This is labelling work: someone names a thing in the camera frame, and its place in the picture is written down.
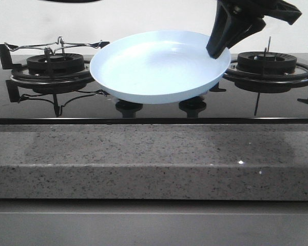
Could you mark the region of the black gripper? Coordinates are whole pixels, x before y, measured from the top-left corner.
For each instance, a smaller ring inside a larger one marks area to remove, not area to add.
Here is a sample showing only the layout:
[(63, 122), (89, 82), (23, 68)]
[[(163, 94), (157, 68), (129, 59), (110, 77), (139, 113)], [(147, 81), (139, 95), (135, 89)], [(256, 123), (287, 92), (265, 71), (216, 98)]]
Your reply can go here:
[(270, 16), (292, 25), (302, 12), (286, 1), (218, 1), (215, 23), (206, 49), (211, 58), (218, 58), (231, 48), (266, 26)]

